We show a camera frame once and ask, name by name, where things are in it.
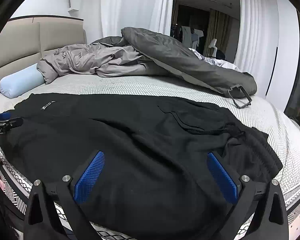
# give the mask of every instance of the white logo on black garment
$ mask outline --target white logo on black garment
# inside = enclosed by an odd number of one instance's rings
[[[46,110],[46,108],[48,106],[50,106],[52,103],[54,103],[55,101],[51,101],[50,103],[47,103],[45,106],[41,107],[42,110]]]

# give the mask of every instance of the bed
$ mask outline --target bed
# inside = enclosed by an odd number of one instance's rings
[[[85,43],[82,21],[68,18],[28,17],[10,21],[0,35],[0,51],[7,39],[14,39],[16,30],[24,46],[11,48],[10,58],[0,53],[0,79],[20,69],[34,64],[42,55],[57,48],[74,43]],[[252,104],[238,109],[230,98],[211,93],[207,89],[191,85],[171,77],[123,76],[102,78],[96,75],[69,74],[58,77],[49,85],[41,85],[23,95],[9,99],[0,93],[0,113],[13,107],[30,94],[40,93],[68,94],[130,94],[151,96],[174,96],[197,102],[210,102],[226,107],[246,126],[256,127],[269,134],[268,142],[277,153],[283,169],[276,176],[280,182],[287,210],[289,224],[292,225],[300,215],[300,127],[270,103],[252,96]],[[244,104],[246,99],[236,99]],[[0,176],[5,183],[5,194],[25,213],[25,200],[31,191],[32,182],[28,181],[5,158],[0,148],[2,167]],[[71,229],[61,207],[56,205],[62,224]],[[242,237],[249,226],[250,219],[242,226],[237,238]],[[94,225],[106,239],[130,239],[128,236]]]

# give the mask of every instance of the beige curtain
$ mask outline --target beige curtain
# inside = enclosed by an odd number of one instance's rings
[[[209,52],[209,44],[213,39],[217,39],[216,47],[226,53],[231,29],[231,17],[225,13],[210,9],[207,39],[204,45],[203,55],[212,55],[213,49]]]
[[[171,25],[176,25],[178,19],[179,1],[173,0]]]

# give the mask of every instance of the crumpled bedding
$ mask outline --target crumpled bedding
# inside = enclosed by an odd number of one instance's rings
[[[225,97],[243,98],[257,84],[248,73],[225,69],[200,60],[176,39],[146,29],[126,27],[122,37],[106,37],[90,45],[74,44],[44,56],[37,69],[46,84],[71,72],[101,77],[122,75],[169,75],[208,88]]]

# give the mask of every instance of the headboard panel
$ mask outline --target headboard panel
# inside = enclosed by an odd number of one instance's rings
[[[10,20],[0,33],[0,80],[38,62],[49,51],[86,43],[83,20],[36,16]]]

